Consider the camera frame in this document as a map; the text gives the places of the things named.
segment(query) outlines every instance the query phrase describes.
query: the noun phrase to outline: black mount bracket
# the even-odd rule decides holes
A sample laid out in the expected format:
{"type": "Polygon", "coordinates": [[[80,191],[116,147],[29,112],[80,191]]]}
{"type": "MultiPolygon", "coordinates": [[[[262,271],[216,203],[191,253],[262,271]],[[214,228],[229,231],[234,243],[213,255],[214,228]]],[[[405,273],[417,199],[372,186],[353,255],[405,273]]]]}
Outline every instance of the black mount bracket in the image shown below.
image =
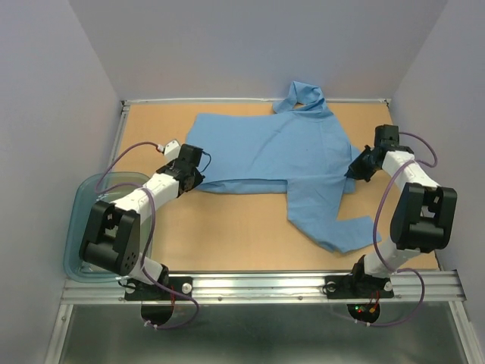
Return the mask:
{"type": "Polygon", "coordinates": [[[203,149],[189,144],[180,147],[179,156],[157,170],[158,174],[168,174],[179,181],[179,194],[196,188],[204,180],[197,170],[203,149]]]}
{"type": "Polygon", "coordinates": [[[80,258],[117,275],[128,275],[139,256],[139,230],[136,212],[98,201],[89,213],[80,258]]]}
{"type": "Polygon", "coordinates": [[[376,171],[382,169],[387,152],[403,151],[413,153],[408,146],[399,145],[399,128],[395,125],[376,127],[374,148],[365,146],[364,151],[351,163],[346,177],[354,180],[371,180],[376,171]]]}
{"type": "MultiPolygon", "coordinates": [[[[176,292],[182,292],[182,286],[184,284],[190,284],[192,286],[193,279],[189,276],[177,276],[177,277],[170,277],[170,280],[164,286],[170,288],[171,290],[175,290],[176,292]]],[[[133,287],[133,292],[125,292],[124,299],[125,301],[170,301],[171,295],[164,290],[161,290],[154,284],[146,284],[135,279],[128,279],[127,281],[128,287],[133,287]]],[[[191,297],[192,292],[185,294],[186,296],[191,297]]],[[[175,300],[181,301],[185,300],[181,297],[175,297],[175,300]]]]}
{"type": "Polygon", "coordinates": [[[456,200],[452,188],[406,183],[390,227],[397,249],[419,249],[422,253],[444,249],[452,233],[456,200]],[[433,216],[421,216],[423,207],[433,216]]]}
{"type": "Polygon", "coordinates": [[[365,274],[364,256],[354,264],[349,275],[327,275],[322,291],[329,300],[368,299],[379,292],[380,298],[393,298],[389,278],[376,278],[365,274]]]}

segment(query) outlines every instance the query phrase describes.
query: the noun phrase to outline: wire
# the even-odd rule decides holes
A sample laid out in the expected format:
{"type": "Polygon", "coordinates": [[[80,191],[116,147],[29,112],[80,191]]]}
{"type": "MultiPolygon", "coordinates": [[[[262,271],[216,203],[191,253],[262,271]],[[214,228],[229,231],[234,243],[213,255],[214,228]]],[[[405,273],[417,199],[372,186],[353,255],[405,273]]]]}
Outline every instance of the wire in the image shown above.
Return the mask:
{"type": "MultiPolygon", "coordinates": [[[[389,192],[391,191],[391,187],[393,186],[394,182],[396,181],[396,178],[402,173],[402,171],[405,170],[406,167],[408,167],[412,163],[419,163],[421,165],[426,165],[430,168],[434,168],[438,165],[438,156],[437,156],[436,152],[434,151],[433,147],[426,140],[424,140],[420,136],[413,134],[413,133],[400,132],[399,134],[407,135],[407,136],[413,137],[417,140],[420,140],[430,150],[431,154],[433,155],[433,163],[421,161],[420,159],[407,161],[391,177],[389,183],[387,184],[386,189],[384,190],[384,194],[382,195],[382,198],[380,199],[379,207],[377,207],[376,217],[374,219],[374,226],[373,226],[373,229],[372,229],[372,243],[374,245],[374,249],[376,251],[377,257],[382,262],[382,264],[387,268],[387,270],[389,270],[390,272],[393,272],[394,269],[389,265],[388,262],[386,262],[386,260],[384,259],[384,257],[382,256],[382,254],[379,251],[379,246],[377,245],[377,224],[379,223],[380,213],[382,212],[384,203],[386,202],[387,195],[389,195],[389,192]]],[[[424,286],[424,279],[419,274],[419,272],[417,270],[413,269],[413,268],[401,268],[401,269],[398,269],[396,272],[401,273],[401,272],[404,272],[404,271],[410,271],[410,272],[414,273],[416,276],[418,276],[418,279],[421,282],[421,296],[419,298],[418,304],[416,305],[415,308],[413,308],[413,310],[411,311],[411,313],[409,313],[409,315],[407,315],[406,317],[404,317],[404,318],[402,318],[398,321],[387,322],[387,323],[384,323],[384,324],[370,324],[370,326],[385,328],[385,327],[389,327],[389,326],[400,325],[400,324],[407,322],[408,320],[412,319],[418,313],[418,311],[421,308],[421,305],[424,301],[424,294],[425,294],[425,291],[426,291],[426,288],[424,286]]]]}
{"type": "Polygon", "coordinates": [[[374,307],[372,307],[373,309],[377,308],[377,305],[379,304],[379,300],[380,300],[379,291],[377,290],[376,292],[377,292],[377,300],[376,300],[376,304],[374,305],[374,307]]]}
{"type": "Polygon", "coordinates": [[[209,157],[209,162],[208,162],[208,163],[205,165],[204,169],[202,169],[202,170],[200,171],[200,173],[204,173],[204,172],[205,172],[205,170],[207,169],[207,167],[208,167],[208,166],[211,164],[211,162],[212,162],[212,156],[211,156],[209,153],[202,151],[202,154],[204,154],[204,155],[206,155],[206,156],[208,156],[208,157],[209,157]]]}
{"type": "Polygon", "coordinates": [[[120,159],[122,159],[130,150],[136,148],[137,146],[146,146],[146,145],[154,146],[155,148],[158,148],[158,144],[153,143],[153,142],[140,142],[140,143],[133,144],[132,146],[129,146],[128,148],[126,148],[108,166],[108,168],[106,168],[106,171],[103,173],[103,175],[101,176],[101,178],[99,178],[99,181],[98,181],[98,183],[95,186],[95,192],[98,193],[98,194],[103,194],[103,193],[107,193],[109,191],[112,191],[112,190],[114,190],[115,188],[118,188],[118,187],[135,187],[135,188],[141,189],[147,195],[147,197],[149,198],[150,210],[151,210],[152,215],[151,215],[151,218],[150,218],[150,231],[149,231],[149,236],[148,236],[148,239],[146,241],[145,248],[143,249],[142,258],[141,258],[141,261],[140,261],[141,262],[141,266],[142,266],[142,272],[148,278],[148,280],[151,281],[156,287],[160,288],[161,290],[164,290],[165,292],[169,293],[170,295],[173,295],[173,296],[182,298],[183,300],[191,301],[196,306],[196,311],[194,312],[194,314],[188,320],[186,320],[184,322],[181,322],[180,324],[176,324],[176,325],[169,326],[169,327],[162,327],[160,325],[154,325],[150,321],[145,321],[145,324],[146,325],[154,328],[155,330],[169,330],[169,329],[173,329],[173,328],[181,328],[183,326],[188,325],[199,314],[200,307],[199,307],[199,303],[196,300],[194,300],[191,296],[188,296],[188,295],[183,294],[183,293],[180,293],[180,292],[176,292],[175,290],[171,290],[170,288],[167,288],[164,285],[158,283],[146,271],[146,269],[145,269],[145,259],[146,259],[146,255],[147,255],[147,253],[149,251],[150,244],[152,243],[153,234],[155,233],[155,214],[156,214],[156,208],[155,208],[155,201],[153,199],[152,193],[150,192],[150,190],[146,189],[144,186],[142,186],[140,184],[133,184],[133,183],[128,183],[128,182],[122,183],[122,184],[115,184],[115,185],[113,185],[113,186],[111,186],[109,188],[106,188],[104,190],[100,190],[99,189],[99,186],[101,185],[102,181],[105,179],[106,175],[120,161],[120,159]]]}
{"type": "MultiPolygon", "coordinates": [[[[170,288],[172,290],[175,290],[173,284],[170,286],[170,288]]],[[[172,305],[172,311],[173,311],[174,310],[174,307],[175,307],[175,295],[173,295],[173,294],[170,295],[170,303],[172,305]]]]}
{"type": "Polygon", "coordinates": [[[129,286],[128,284],[122,284],[121,281],[117,281],[118,282],[118,286],[120,287],[123,287],[123,288],[130,288],[131,290],[138,290],[138,288],[136,288],[136,286],[129,286]]]}

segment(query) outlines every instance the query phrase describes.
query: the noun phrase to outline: gray wall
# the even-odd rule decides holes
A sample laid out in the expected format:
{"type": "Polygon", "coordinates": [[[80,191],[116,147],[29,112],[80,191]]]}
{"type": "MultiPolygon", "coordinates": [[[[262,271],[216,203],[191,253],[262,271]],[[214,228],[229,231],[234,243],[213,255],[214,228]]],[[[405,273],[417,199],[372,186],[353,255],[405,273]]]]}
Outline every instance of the gray wall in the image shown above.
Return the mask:
{"type": "Polygon", "coordinates": [[[43,362],[74,194],[112,145],[118,98],[66,0],[0,11],[0,361],[43,362]]]}
{"type": "Polygon", "coordinates": [[[446,0],[70,0],[122,99],[390,97],[446,0]]]}
{"type": "Polygon", "coordinates": [[[430,174],[458,191],[452,239],[440,259],[447,269],[458,269],[483,346],[484,19],[483,0],[450,0],[391,103],[393,120],[401,129],[419,133],[436,148],[440,163],[430,174]]]}

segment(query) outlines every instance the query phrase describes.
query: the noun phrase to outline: light blue shirt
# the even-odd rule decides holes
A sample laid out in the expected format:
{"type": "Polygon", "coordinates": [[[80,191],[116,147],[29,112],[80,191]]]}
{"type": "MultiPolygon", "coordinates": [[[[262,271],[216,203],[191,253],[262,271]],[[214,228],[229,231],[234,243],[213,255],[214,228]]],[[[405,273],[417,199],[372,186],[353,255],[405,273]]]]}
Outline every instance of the light blue shirt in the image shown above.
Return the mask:
{"type": "Polygon", "coordinates": [[[344,174],[358,150],[320,87],[293,82],[288,97],[273,109],[275,115],[197,116],[186,142],[212,157],[199,189],[287,193],[288,219],[315,243],[341,252],[370,244],[369,217],[336,220],[342,194],[355,190],[354,180],[344,174]],[[294,109],[296,103],[303,106],[294,109]]]}

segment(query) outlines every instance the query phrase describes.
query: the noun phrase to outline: glass panel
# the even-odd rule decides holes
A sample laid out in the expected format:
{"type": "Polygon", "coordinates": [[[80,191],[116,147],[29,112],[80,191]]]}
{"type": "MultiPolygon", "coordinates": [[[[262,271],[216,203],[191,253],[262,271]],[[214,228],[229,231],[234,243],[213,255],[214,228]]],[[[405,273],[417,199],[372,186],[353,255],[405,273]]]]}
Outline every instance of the glass panel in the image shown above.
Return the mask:
{"type": "MultiPolygon", "coordinates": [[[[415,303],[381,306],[379,322],[406,315],[415,303]]],[[[448,303],[426,303],[416,318],[366,328],[335,315],[337,305],[202,307],[189,327],[144,328],[139,306],[76,306],[64,363],[466,363],[448,303]]]]}

